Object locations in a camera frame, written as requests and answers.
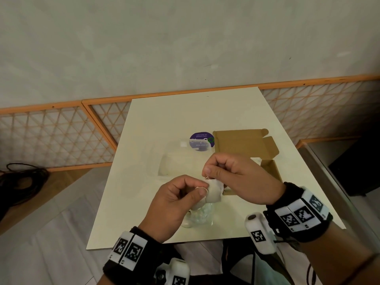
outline cardboard box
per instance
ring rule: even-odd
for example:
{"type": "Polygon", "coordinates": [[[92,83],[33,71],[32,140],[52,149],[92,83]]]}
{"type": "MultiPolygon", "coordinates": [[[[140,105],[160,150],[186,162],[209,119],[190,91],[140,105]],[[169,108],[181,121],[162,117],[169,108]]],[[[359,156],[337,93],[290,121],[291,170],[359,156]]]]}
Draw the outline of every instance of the cardboard box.
{"type": "MultiPolygon", "coordinates": [[[[214,131],[215,152],[242,154],[249,158],[262,159],[261,167],[282,182],[280,173],[273,158],[279,150],[268,129],[214,131]]],[[[224,195],[231,195],[227,190],[224,195]]]]}

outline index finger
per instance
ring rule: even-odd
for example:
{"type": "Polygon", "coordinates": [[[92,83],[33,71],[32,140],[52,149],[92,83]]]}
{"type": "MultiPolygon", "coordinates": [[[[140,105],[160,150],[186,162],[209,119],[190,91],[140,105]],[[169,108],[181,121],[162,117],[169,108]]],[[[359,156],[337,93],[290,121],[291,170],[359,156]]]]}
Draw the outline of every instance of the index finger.
{"type": "Polygon", "coordinates": [[[169,190],[172,191],[174,194],[178,195],[179,190],[182,190],[186,187],[205,187],[208,188],[209,184],[207,182],[204,182],[202,180],[199,180],[197,178],[188,176],[188,175],[182,175],[175,177],[174,179],[170,180],[166,183],[169,190]]]}
{"type": "Polygon", "coordinates": [[[211,157],[206,161],[202,169],[202,176],[207,177],[207,174],[204,173],[204,168],[207,165],[214,165],[222,167],[223,169],[231,170],[232,166],[236,162],[236,155],[230,153],[214,153],[211,157]]]}

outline concrete wall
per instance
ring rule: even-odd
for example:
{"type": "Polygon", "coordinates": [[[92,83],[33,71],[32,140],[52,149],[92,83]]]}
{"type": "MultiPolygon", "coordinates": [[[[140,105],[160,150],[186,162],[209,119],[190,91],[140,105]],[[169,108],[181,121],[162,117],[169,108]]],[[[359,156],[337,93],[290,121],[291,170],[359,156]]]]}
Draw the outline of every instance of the concrete wall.
{"type": "Polygon", "coordinates": [[[0,107],[380,72],[380,0],[1,0],[0,107]]]}

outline white table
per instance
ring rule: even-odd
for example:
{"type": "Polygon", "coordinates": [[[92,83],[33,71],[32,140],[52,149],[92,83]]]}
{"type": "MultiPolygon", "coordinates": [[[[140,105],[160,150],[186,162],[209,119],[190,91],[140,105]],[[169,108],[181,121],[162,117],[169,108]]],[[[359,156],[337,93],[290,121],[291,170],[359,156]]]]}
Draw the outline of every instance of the white table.
{"type": "MultiPolygon", "coordinates": [[[[144,218],[165,182],[147,165],[156,142],[188,139],[196,132],[262,128],[269,130],[280,151],[274,160],[283,181],[306,186],[344,228],[260,90],[243,88],[132,101],[87,249],[112,247],[123,231],[139,225],[144,218]]],[[[212,225],[180,227],[167,242],[245,237],[245,216],[265,210],[265,206],[250,204],[238,196],[223,196],[214,206],[212,225]]]]}

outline fingernail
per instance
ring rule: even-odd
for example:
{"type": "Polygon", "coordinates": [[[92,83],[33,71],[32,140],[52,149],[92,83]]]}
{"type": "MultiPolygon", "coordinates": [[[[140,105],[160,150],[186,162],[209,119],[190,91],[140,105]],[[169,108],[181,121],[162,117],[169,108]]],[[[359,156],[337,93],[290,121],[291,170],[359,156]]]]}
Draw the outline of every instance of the fingernail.
{"type": "Polygon", "coordinates": [[[211,173],[211,168],[210,167],[205,167],[204,172],[208,175],[211,173]]]}
{"type": "Polygon", "coordinates": [[[204,187],[199,187],[198,192],[199,192],[199,195],[201,195],[202,197],[207,195],[207,189],[204,187]]]}

